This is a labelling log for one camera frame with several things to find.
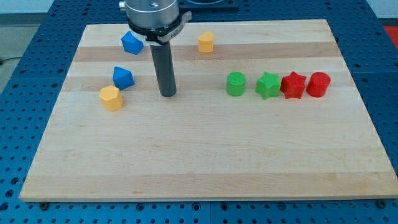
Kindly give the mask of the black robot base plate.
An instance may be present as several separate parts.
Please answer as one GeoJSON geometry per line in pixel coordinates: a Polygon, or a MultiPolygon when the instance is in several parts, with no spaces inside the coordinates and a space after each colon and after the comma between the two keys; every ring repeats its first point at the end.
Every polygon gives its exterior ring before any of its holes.
{"type": "Polygon", "coordinates": [[[237,9],[240,0],[178,0],[181,9],[237,9]]]}

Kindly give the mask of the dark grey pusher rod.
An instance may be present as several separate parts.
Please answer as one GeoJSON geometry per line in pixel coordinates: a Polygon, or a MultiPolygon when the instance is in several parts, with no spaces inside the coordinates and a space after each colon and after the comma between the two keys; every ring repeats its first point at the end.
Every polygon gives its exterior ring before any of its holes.
{"type": "Polygon", "coordinates": [[[150,51],[160,94],[164,97],[174,96],[177,92],[177,86],[175,83],[170,42],[159,46],[151,45],[150,51]]]}

